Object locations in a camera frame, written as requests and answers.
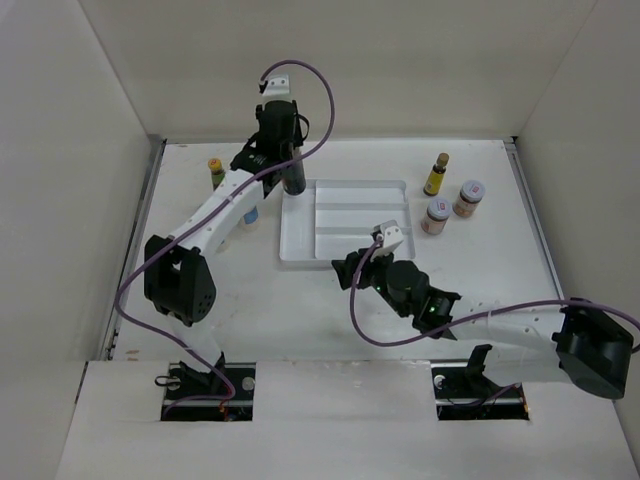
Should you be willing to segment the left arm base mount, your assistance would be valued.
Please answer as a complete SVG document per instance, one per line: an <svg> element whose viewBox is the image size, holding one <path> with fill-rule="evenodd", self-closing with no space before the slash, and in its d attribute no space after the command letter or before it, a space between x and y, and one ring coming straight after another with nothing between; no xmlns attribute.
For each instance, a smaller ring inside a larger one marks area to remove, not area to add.
<svg viewBox="0 0 640 480"><path fill-rule="evenodd" d="M154 379L163 389L160 420L165 422L248 422L253 419L256 392L255 363L219 364L217 368L235 389L215 373L198 372L184 362L169 365L168 372Z"/></svg>

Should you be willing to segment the white granule jar blue label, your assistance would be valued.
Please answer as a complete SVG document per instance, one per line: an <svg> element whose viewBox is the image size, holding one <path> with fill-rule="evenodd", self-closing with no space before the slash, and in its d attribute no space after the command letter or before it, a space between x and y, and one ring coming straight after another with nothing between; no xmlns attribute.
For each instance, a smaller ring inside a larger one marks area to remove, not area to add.
<svg viewBox="0 0 640 480"><path fill-rule="evenodd" d="M243 216L241 226L248 231L255 230L259 226L259 211L257 207L252 208Z"/></svg>

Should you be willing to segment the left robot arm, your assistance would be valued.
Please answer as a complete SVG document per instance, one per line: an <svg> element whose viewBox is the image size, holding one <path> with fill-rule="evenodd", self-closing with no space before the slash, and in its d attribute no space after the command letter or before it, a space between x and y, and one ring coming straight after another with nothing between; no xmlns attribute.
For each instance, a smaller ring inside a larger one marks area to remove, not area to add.
<svg viewBox="0 0 640 480"><path fill-rule="evenodd" d="M282 185L286 193L299 195L306 189L300 161L271 172L300 155L302 124L294 100L271 100L256 107L258 132L231 162L222 184L187 222L167 237L152 236L144 248L150 260L171 241L179 243L164 253L144 272L144 296L156 311L175 318L173 333L209 364L197 366L190 386L206 399L224 387L224 373L214 367L222 351L207 319L216 300L216 286L210 266L219 246L242 217Z"/></svg>

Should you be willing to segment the dark soy sauce bottle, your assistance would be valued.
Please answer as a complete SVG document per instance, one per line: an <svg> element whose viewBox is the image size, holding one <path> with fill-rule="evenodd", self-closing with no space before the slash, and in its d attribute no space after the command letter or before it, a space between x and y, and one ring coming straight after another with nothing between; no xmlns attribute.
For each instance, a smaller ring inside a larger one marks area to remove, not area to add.
<svg viewBox="0 0 640 480"><path fill-rule="evenodd" d="M301 195L307 185L303 162L298 158L293 159L292 164L282 170L281 181L288 195Z"/></svg>

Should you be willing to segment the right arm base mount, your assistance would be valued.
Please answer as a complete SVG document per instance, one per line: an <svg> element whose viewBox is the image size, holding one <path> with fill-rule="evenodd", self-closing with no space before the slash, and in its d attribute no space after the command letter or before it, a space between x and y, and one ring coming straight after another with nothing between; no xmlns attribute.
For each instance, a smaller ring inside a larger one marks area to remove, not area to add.
<svg viewBox="0 0 640 480"><path fill-rule="evenodd" d="M436 415L440 421L529 420L520 384L500 386L484 375L492 346L476 346L467 360L431 364Z"/></svg>

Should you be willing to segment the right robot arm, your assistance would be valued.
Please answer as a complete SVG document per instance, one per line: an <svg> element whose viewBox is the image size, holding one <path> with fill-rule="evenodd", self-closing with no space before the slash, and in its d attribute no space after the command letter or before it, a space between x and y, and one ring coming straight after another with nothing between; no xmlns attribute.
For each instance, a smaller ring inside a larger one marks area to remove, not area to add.
<svg viewBox="0 0 640 480"><path fill-rule="evenodd" d="M624 397L630 360L639 348L629 332L639 322L586 299L503 306L438 289L411 261L373 249L331 263L340 287L372 289L419 339L471 341L464 384L483 396L520 382L571 383L596 397Z"/></svg>

